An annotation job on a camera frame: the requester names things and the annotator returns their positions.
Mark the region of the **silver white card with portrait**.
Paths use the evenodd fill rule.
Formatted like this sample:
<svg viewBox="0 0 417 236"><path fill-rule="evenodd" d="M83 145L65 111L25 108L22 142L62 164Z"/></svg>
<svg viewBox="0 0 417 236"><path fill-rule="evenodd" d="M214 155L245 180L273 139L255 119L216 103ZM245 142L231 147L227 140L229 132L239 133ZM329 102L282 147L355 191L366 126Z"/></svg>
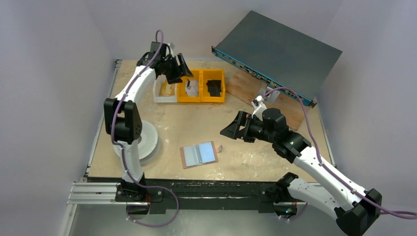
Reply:
<svg viewBox="0 0 417 236"><path fill-rule="evenodd" d="M185 93L188 97L199 96L199 81L198 80L186 80Z"/></svg>

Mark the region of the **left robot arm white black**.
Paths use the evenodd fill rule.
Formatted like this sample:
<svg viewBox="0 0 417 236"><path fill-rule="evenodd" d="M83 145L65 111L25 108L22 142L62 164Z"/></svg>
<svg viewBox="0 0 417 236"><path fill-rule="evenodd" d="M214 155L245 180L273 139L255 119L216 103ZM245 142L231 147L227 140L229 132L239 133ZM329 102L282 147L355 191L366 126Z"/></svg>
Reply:
<svg viewBox="0 0 417 236"><path fill-rule="evenodd" d="M103 104L105 129L122 165L118 190L134 201L144 199L148 188L139 158L138 144L144 125L137 105L147 87L161 75L169 84L177 84L182 82L182 77L193 74L183 55L173 53L171 43L152 42L150 51L138 60L126 86Z"/></svg>

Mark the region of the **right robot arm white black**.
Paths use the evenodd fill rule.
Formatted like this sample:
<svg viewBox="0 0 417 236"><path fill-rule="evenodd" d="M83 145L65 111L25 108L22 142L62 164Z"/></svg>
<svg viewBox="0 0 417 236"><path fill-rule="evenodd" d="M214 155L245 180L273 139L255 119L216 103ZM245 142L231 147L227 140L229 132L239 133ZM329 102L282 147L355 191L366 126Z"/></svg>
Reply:
<svg viewBox="0 0 417 236"><path fill-rule="evenodd" d="M366 190L349 180L317 154L315 147L301 134L289 129L279 109L269 108L260 117L239 111L220 135L253 143L261 140L272 144L278 156L309 173L320 186L314 186L293 173L276 182L278 203L290 198L302 200L336 221L348 236L361 236L379 218L382 195Z"/></svg>

